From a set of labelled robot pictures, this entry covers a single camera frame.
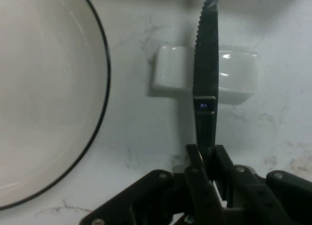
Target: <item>blue light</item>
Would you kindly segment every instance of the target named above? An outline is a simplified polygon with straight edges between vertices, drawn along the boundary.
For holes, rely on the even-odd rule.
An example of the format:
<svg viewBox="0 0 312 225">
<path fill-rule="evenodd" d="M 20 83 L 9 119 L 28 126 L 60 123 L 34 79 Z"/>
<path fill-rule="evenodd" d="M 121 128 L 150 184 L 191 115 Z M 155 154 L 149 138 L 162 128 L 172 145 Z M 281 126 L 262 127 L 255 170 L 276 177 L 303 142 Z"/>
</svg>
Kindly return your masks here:
<svg viewBox="0 0 312 225">
<path fill-rule="evenodd" d="M 208 105 L 207 105 L 207 104 L 204 104 L 204 103 L 201 103 L 201 104 L 199 105 L 199 107 L 200 107 L 200 108 L 207 108 Z"/>
</svg>

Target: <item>small white dish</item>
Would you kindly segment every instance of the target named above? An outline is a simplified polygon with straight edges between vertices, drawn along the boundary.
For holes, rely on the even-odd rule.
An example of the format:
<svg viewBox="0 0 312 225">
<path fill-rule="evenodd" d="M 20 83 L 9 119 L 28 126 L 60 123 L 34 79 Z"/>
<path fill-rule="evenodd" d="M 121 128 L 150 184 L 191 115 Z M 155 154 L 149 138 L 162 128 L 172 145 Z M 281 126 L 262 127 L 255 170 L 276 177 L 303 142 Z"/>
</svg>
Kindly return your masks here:
<svg viewBox="0 0 312 225">
<path fill-rule="evenodd" d="M 256 91 L 258 54 L 243 48 L 219 49 L 219 102 L 239 104 Z M 191 92 L 193 88 L 194 49 L 163 45 L 159 48 L 153 88 Z"/>
<path fill-rule="evenodd" d="M 0 209 L 61 180 L 98 132 L 110 83 L 89 0 L 1 0 Z"/>
</svg>

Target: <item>black rim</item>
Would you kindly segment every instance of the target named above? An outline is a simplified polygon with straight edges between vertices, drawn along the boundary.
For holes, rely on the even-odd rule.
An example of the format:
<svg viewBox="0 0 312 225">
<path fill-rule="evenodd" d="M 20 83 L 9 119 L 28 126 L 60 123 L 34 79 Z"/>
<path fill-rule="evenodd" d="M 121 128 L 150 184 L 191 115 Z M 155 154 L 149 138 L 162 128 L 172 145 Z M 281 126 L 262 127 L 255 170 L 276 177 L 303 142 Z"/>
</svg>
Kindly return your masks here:
<svg viewBox="0 0 312 225">
<path fill-rule="evenodd" d="M 106 84 L 106 93 L 105 93 L 105 98 L 104 98 L 104 104 L 103 104 L 103 108 L 102 108 L 102 112 L 100 115 L 100 118 L 98 120 L 98 123 L 96 125 L 96 128 L 87 144 L 87 146 L 84 148 L 83 152 L 78 156 L 78 158 L 74 161 L 74 163 L 61 175 L 59 176 L 56 180 L 54 180 L 54 182 L 52 182 L 51 184 L 49 184 L 47 187 L 45 187 L 44 189 L 40 190 L 39 192 L 23 199 L 20 200 L 18 202 L 14 202 L 10 205 L 6 205 L 6 206 L 2 206 L 0 207 L 0 210 L 3 209 L 8 209 L 8 208 L 12 208 L 14 206 L 23 204 L 29 200 L 34 199 L 35 197 L 41 195 L 42 193 L 46 192 L 47 190 L 49 190 L 50 188 L 52 188 L 54 185 L 56 185 L 59 181 L 61 181 L 78 163 L 79 161 L 83 158 L 83 156 L 85 155 L 85 153 L 88 151 L 88 149 L 90 148 L 93 140 L 95 139 L 95 137 L 97 136 L 98 130 L 102 124 L 103 118 L 104 118 L 104 114 L 106 111 L 106 107 L 107 107 L 107 103 L 108 103 L 108 98 L 109 98 L 109 92 L 110 92 L 110 86 L 111 86 L 111 60 L 110 60 L 110 54 L 109 54 L 109 48 L 108 48 L 108 42 L 105 36 L 105 32 L 104 32 L 104 28 L 102 26 L 102 23 L 98 17 L 98 14 L 94 8 L 94 6 L 92 5 L 90 0 L 86 0 L 86 2 L 88 3 L 88 5 L 90 6 L 94 17 L 96 18 L 97 24 L 99 26 L 99 29 L 101 31 L 102 34 L 102 38 L 103 38 L 103 42 L 104 42 L 104 49 L 105 49 L 105 54 L 106 54 L 106 59 L 107 59 L 107 84 Z"/>
</svg>

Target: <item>marble surface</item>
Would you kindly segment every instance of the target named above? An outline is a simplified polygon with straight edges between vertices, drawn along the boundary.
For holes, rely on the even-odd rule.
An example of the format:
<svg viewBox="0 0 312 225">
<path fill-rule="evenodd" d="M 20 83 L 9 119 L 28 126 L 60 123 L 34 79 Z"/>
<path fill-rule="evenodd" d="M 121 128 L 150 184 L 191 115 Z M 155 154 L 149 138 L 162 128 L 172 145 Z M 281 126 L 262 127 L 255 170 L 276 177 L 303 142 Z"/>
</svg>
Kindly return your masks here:
<svg viewBox="0 0 312 225">
<path fill-rule="evenodd" d="M 179 170 L 194 142 L 191 96 L 151 88 L 159 45 L 194 44 L 203 0 L 92 0 L 112 59 L 100 132 L 77 167 L 52 189 L 0 211 L 1 225 L 78 224 L 90 210 L 152 169 Z M 220 105 L 218 144 L 261 176 L 287 170 L 312 180 L 312 0 L 220 0 L 220 45 L 259 54 L 256 94 Z"/>
</svg>

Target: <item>metal screw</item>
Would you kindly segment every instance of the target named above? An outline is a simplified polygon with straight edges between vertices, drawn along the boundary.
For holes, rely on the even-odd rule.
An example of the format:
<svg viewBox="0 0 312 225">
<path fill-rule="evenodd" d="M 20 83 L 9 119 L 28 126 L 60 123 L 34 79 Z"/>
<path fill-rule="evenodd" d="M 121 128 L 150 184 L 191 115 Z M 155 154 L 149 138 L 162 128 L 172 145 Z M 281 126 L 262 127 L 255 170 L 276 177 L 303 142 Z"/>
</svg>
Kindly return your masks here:
<svg viewBox="0 0 312 225">
<path fill-rule="evenodd" d="M 238 167 L 236 167 L 236 170 L 240 173 L 243 173 L 243 172 L 245 172 L 246 169 L 242 166 L 238 166 Z"/>
<path fill-rule="evenodd" d="M 165 174 L 165 173 L 161 173 L 161 174 L 159 175 L 159 178 L 160 178 L 160 179 L 166 179 L 166 178 L 168 178 L 168 175 Z"/>
<path fill-rule="evenodd" d="M 189 224 L 189 225 L 193 225 L 193 224 L 195 224 L 195 219 L 192 215 L 187 215 L 184 218 L 184 223 Z"/>
<path fill-rule="evenodd" d="M 105 225 L 105 221 L 103 219 L 94 219 L 91 225 Z"/>
<path fill-rule="evenodd" d="M 283 179 L 284 178 L 284 175 L 281 172 L 274 173 L 274 176 L 279 178 L 279 179 Z"/>
</svg>

